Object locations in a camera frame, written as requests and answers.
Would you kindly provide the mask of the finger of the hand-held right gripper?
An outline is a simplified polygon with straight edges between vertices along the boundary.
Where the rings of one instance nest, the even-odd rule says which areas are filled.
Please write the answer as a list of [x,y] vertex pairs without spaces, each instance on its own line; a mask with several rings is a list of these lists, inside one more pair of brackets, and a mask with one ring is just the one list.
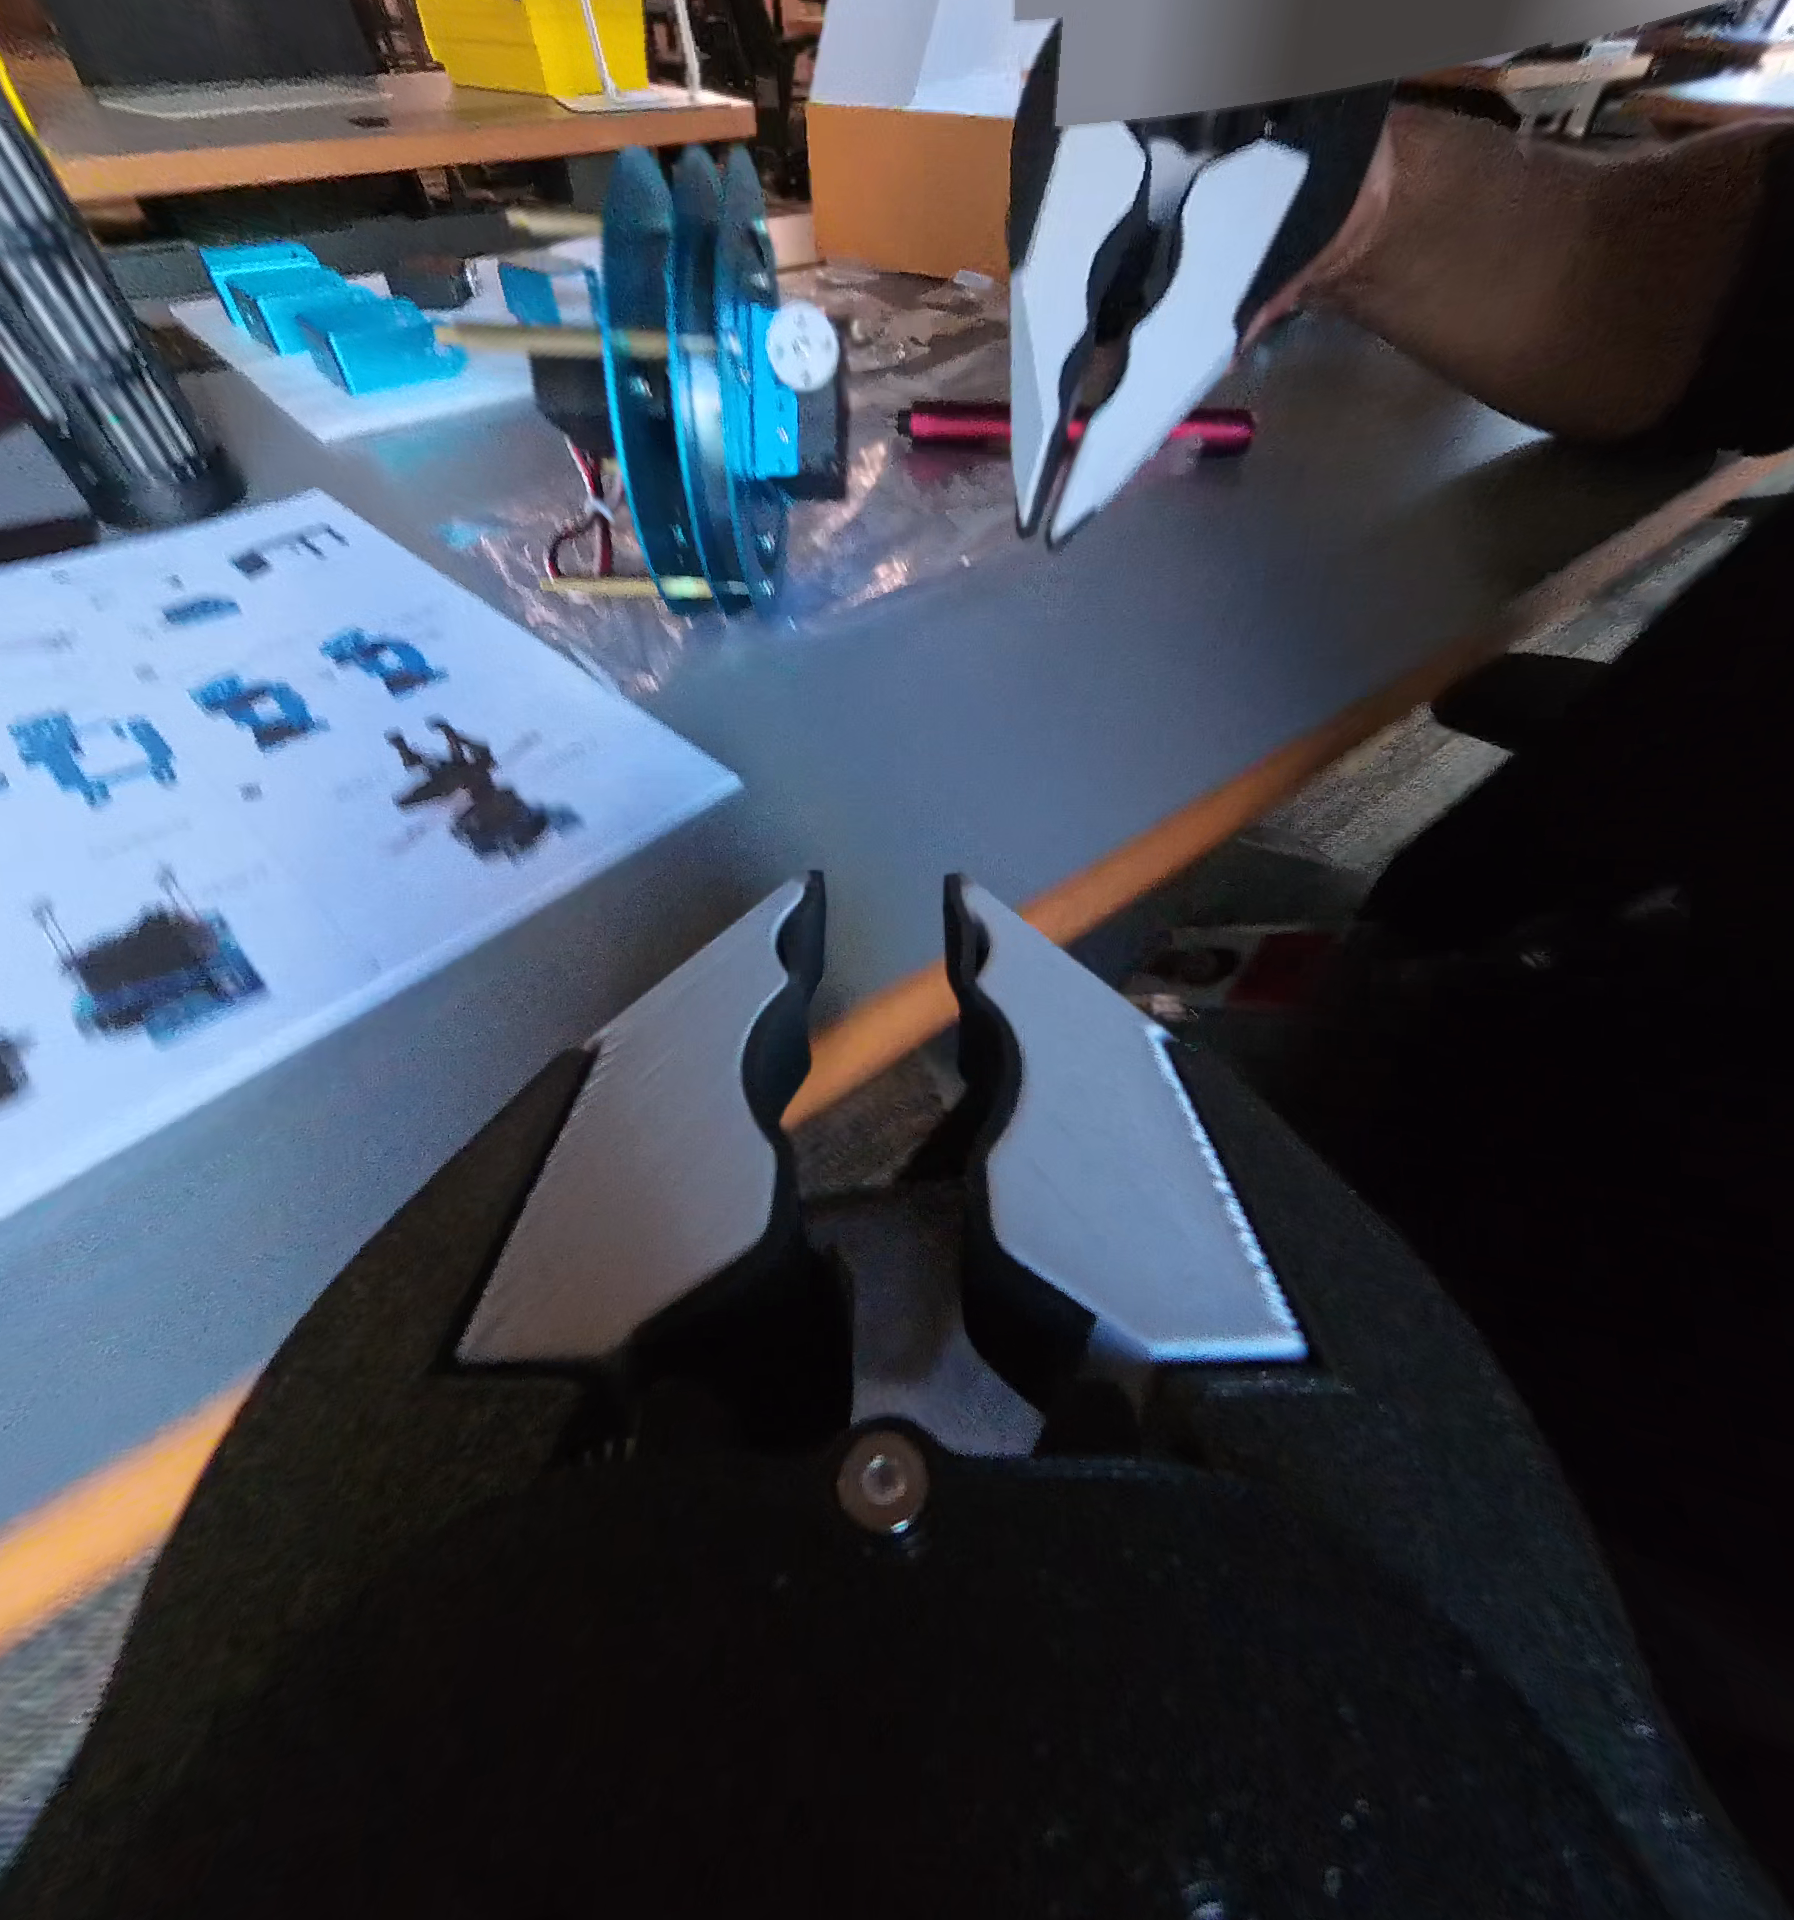
[[1104,295],[1142,224],[1149,153],[1124,122],[1019,124],[1009,150],[1009,469],[1016,528],[1052,514]]
[[1173,224],[1163,290],[1127,337],[1124,371],[1084,424],[1049,542],[1070,541],[1168,445],[1235,357],[1236,309],[1291,215],[1310,158],[1261,138],[1207,160]]

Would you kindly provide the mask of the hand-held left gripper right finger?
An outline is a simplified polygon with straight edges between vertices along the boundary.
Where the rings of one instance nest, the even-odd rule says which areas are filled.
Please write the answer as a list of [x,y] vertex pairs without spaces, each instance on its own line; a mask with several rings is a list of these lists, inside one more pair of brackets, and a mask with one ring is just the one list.
[[1196,1389],[1310,1392],[1310,1333],[1173,1036],[973,878],[946,880],[956,1300],[1011,1454],[1138,1454]]

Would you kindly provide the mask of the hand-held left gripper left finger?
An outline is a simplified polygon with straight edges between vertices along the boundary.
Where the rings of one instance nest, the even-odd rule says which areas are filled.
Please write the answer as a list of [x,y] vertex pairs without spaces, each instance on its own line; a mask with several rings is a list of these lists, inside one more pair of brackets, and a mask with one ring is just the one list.
[[756,1451],[841,1432],[851,1310],[786,1134],[825,932],[823,876],[793,878],[597,1030],[454,1336],[458,1370],[585,1380],[620,1429],[681,1397]]

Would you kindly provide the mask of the red electric screwdriver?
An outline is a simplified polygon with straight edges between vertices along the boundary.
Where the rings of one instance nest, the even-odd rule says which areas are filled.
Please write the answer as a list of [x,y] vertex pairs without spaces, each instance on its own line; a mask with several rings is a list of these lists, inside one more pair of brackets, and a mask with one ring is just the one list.
[[[977,447],[1007,452],[1009,410],[1004,402],[932,402],[898,411],[895,430],[910,445]],[[1245,410],[1202,407],[1177,421],[1166,445],[1193,445],[1200,455],[1245,453],[1256,438],[1256,420]]]

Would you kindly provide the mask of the blue robot arm base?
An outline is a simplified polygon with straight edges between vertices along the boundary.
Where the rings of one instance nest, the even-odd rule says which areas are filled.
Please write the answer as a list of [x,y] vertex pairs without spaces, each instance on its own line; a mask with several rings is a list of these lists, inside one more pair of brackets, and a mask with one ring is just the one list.
[[614,463],[644,575],[574,588],[776,614],[791,508],[845,493],[845,356],[839,326],[779,284],[752,158],[622,152],[582,275],[584,322],[439,330],[524,357],[566,442]]

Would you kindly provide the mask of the person's right forearm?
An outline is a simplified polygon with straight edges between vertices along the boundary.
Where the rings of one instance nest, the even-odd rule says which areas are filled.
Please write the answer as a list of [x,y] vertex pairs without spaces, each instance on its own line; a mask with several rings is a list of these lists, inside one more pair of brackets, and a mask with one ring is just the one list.
[[1550,430],[1582,445],[1794,445],[1794,126],[1664,148],[1563,329]]

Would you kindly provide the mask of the grey desk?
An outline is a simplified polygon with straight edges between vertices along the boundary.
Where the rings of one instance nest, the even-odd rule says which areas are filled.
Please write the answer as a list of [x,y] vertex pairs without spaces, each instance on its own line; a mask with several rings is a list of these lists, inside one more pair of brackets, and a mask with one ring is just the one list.
[[807,1128],[949,1022],[946,870],[1074,943],[1794,468],[1539,442],[1339,325],[1259,387],[1254,455],[1060,554],[683,666],[655,705],[735,801],[0,1228],[0,1656],[164,1545],[361,1242],[771,883],[830,886]]

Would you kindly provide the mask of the person's right hand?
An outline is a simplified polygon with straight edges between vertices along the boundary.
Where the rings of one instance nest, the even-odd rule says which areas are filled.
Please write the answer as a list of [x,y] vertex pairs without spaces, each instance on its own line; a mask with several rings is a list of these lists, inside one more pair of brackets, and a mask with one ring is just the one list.
[[1241,325],[1236,357],[1297,316],[1335,316],[1511,420],[1529,400],[1529,250],[1545,153],[1443,108],[1389,110],[1332,239]]

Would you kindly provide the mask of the orange cardboard box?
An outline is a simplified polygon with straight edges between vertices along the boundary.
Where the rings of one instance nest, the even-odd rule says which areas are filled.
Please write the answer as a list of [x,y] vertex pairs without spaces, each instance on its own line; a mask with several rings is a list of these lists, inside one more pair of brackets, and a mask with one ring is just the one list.
[[1011,3],[830,3],[807,101],[816,252],[1007,275],[1009,142],[1054,21]]

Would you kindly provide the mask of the clear plastic bag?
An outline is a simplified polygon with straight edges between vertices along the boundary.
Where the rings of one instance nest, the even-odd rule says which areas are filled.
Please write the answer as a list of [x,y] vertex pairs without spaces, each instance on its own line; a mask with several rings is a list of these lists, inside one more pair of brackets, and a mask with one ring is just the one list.
[[[825,614],[865,607],[993,557],[1040,557],[1019,541],[1007,455],[995,448],[910,445],[899,410],[932,402],[1001,402],[1007,348],[969,356],[921,378],[848,373],[850,445],[839,500],[790,514],[787,564],[771,637],[808,631]],[[655,694],[686,658],[746,639],[756,621],[715,607],[669,611],[659,599],[549,588],[549,549],[595,570],[597,539],[576,534],[579,482],[562,440],[531,410],[490,416],[463,452],[447,455],[458,499],[420,485],[420,525],[462,579],[536,639],[626,694]]]

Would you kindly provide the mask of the white instruction sheet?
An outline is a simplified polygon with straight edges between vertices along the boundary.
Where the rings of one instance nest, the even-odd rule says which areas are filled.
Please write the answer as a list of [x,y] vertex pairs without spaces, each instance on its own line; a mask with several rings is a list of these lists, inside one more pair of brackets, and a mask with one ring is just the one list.
[[326,493],[0,566],[0,1224],[737,791]]

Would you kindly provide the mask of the person's legs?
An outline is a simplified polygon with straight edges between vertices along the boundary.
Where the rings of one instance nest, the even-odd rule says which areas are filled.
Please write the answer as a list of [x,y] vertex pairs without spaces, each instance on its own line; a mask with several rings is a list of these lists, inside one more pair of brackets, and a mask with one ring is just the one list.
[[1794,493],[1604,661],[1432,703],[1500,763],[1371,880],[1281,1116],[1502,1370],[1678,1917],[1794,1917]]

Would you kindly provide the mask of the white foam sheet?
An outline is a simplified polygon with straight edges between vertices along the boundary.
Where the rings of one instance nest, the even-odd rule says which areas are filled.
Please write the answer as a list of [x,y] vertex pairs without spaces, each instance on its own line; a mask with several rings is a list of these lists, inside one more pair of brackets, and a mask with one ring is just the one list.
[[[595,316],[582,272],[599,269],[599,250],[597,239],[569,239],[510,258],[540,267],[549,275],[559,321],[585,325]],[[513,322],[501,294],[501,258],[472,259],[473,298],[463,308],[472,322]],[[310,353],[278,357],[249,340],[225,316],[211,294],[171,303],[169,318],[321,445],[354,442],[394,429],[462,420],[531,402],[527,360],[516,351],[472,353],[466,367],[445,380],[351,398],[315,371]]]

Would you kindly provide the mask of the open laptop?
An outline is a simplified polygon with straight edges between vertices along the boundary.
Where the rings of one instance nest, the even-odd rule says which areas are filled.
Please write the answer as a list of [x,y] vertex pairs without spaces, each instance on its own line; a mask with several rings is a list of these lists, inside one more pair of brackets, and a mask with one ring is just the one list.
[[161,121],[348,108],[382,71],[348,3],[45,3],[70,67],[105,108]]

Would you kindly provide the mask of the black screwdriver bit holder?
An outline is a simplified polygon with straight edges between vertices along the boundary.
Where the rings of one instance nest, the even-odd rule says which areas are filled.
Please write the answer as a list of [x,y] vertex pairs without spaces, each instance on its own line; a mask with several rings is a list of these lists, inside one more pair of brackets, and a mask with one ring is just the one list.
[[1,82],[0,375],[97,521],[161,531],[244,496]]

